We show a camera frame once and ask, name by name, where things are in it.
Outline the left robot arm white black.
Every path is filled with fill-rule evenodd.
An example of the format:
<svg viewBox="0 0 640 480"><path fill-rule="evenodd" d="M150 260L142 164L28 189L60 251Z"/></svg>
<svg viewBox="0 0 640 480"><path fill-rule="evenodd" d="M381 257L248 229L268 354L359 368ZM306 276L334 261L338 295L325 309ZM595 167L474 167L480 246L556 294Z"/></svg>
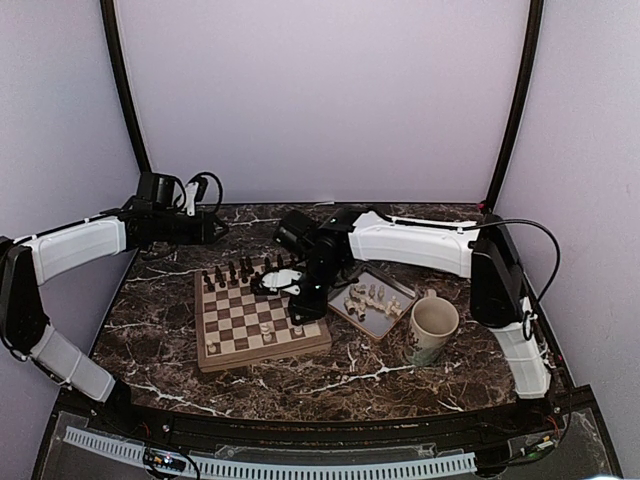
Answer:
<svg viewBox="0 0 640 480"><path fill-rule="evenodd" d="M151 247L212 245L229 230L210 209L185 213L116 209L40 234L1 240L1 341L61 385L104 404L101 417L120 436L141 427L140 412L118 396L127 387L52 323L42 299L51 281L108 257Z"/></svg>

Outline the white chess piece pair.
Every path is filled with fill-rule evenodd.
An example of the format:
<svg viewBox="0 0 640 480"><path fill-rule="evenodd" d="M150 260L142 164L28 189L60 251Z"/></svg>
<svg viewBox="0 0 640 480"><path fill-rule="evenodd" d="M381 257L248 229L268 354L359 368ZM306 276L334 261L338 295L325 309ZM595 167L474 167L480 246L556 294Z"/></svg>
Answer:
<svg viewBox="0 0 640 480"><path fill-rule="evenodd" d="M389 316L400 317L402 315L402 305L396 296L392 296L391 300L387 302L386 312Z"/></svg>

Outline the white chess piece tall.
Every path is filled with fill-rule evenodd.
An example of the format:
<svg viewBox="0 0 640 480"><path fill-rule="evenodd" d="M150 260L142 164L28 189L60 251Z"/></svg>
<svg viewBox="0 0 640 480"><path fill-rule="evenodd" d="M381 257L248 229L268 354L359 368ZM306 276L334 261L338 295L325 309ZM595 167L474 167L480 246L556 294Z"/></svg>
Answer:
<svg viewBox="0 0 640 480"><path fill-rule="evenodd" d="M263 323L260 325L262 341L264 344L269 344L273 340L272 330L269 324Z"/></svg>

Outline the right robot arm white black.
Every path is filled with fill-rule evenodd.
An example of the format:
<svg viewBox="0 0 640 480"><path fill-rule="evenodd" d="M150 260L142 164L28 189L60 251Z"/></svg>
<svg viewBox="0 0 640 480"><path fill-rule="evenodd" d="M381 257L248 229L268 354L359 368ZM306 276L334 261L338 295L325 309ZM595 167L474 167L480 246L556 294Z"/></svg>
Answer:
<svg viewBox="0 0 640 480"><path fill-rule="evenodd" d="M341 208L317 222L293 210L279 222L274 240L294 254L291 267L265 269L251 281L254 294L289 294L296 325L324 317L338 278L357 261L426 267L471 282L470 311L498 340L524 401L510 413L521 434L549 416L543 398L551 368L534 338L542 297L532 292L508 231L512 220L487 214L482 221L440 222L389 216L375 208Z"/></svg>

